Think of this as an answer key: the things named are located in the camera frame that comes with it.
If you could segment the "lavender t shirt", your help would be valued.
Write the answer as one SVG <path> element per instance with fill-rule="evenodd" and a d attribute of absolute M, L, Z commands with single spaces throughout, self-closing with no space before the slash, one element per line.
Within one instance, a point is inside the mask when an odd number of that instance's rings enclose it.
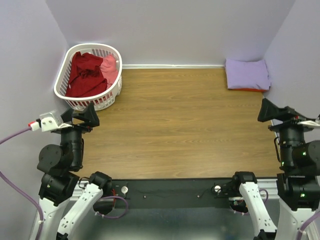
<path fill-rule="evenodd" d="M 259 61 L 239 61 L 226 59 L 225 73 L 227 88 L 269 90 L 271 81 L 264 59 Z"/>

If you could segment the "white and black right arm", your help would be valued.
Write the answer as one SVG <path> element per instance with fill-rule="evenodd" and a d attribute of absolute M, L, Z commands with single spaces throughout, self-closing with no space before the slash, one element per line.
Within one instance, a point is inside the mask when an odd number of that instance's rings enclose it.
<path fill-rule="evenodd" d="M 319 128 L 319 118 L 308 118 L 293 108 L 280 108 L 263 98 L 257 117 L 259 122 L 280 121 L 268 129 L 275 139 L 281 173 L 277 174 L 279 219 L 274 224 L 261 198 L 258 181 L 252 172 L 236 172 L 230 191 L 244 199 L 256 240 L 302 240 L 312 221 L 319 216 L 320 142 L 305 141 L 305 133 Z"/>

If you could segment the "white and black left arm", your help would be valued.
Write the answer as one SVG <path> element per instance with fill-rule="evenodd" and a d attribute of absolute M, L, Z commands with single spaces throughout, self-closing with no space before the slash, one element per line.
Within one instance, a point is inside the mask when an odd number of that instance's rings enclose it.
<path fill-rule="evenodd" d="M 76 172 L 83 168 L 82 135 L 99 125 L 93 103 L 89 103 L 81 112 L 70 108 L 63 114 L 55 111 L 44 113 L 30 123 L 33 131 L 60 135 L 60 144 L 44 146 L 38 156 L 37 169 L 43 176 L 38 193 L 38 213 L 30 239 L 69 240 L 93 205 L 112 193 L 112 178 L 97 171 L 89 177 L 75 204 L 65 212 L 80 180 Z"/>

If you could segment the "folded orange t shirt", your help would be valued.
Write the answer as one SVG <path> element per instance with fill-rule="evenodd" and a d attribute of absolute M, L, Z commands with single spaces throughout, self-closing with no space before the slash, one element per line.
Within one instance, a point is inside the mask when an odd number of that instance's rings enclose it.
<path fill-rule="evenodd" d="M 246 92 L 259 92 L 259 93 L 265 93 L 267 90 L 264 89 L 255 89 L 255 88 L 234 88 L 233 91 L 246 91 Z"/>

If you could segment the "white plastic laundry basket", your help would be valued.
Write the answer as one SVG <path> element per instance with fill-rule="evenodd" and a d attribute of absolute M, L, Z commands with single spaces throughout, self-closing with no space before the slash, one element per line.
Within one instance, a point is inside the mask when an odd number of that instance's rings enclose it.
<path fill-rule="evenodd" d="M 72 58 L 75 53 L 80 52 L 90 53 L 97 57 L 106 57 L 107 55 L 112 55 L 115 58 L 116 69 L 118 70 L 115 82 L 102 93 L 94 96 L 88 97 L 68 97 L 66 96 L 67 88 L 69 86 L 69 77 L 71 74 Z M 68 105 L 76 110 L 82 111 L 89 105 L 89 103 L 94 103 L 94 109 L 96 111 L 104 110 L 110 107 L 116 100 L 116 97 L 120 95 L 122 90 L 122 69 L 123 61 L 122 56 L 117 49 L 110 45 L 102 43 L 81 43 L 71 47 L 65 54 L 64 60 L 58 72 L 58 76 L 55 80 L 53 87 L 55 95 L 66 101 Z"/>

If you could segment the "dark red t shirt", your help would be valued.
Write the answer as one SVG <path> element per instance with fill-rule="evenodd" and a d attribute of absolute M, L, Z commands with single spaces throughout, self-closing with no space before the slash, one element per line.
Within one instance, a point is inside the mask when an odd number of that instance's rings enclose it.
<path fill-rule="evenodd" d="M 76 52 L 71 61 L 71 71 L 66 97 L 86 98 L 103 93 L 108 86 L 100 66 L 103 59 L 91 53 Z"/>

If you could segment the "pink t shirt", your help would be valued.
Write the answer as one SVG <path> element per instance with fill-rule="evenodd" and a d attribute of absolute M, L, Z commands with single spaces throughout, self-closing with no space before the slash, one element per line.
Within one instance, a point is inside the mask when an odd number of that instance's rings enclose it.
<path fill-rule="evenodd" d="M 112 54 L 103 58 L 100 65 L 100 71 L 106 80 L 106 88 L 109 89 L 115 83 L 119 74 L 117 69 L 117 60 Z"/>

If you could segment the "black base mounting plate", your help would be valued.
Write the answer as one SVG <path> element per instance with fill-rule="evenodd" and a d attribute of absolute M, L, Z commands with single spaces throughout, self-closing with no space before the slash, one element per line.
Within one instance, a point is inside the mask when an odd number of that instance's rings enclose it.
<path fill-rule="evenodd" d="M 216 195 L 215 186 L 223 188 L 230 177 L 114 179 L 115 194 L 133 209 L 229 208 L 229 195 Z"/>

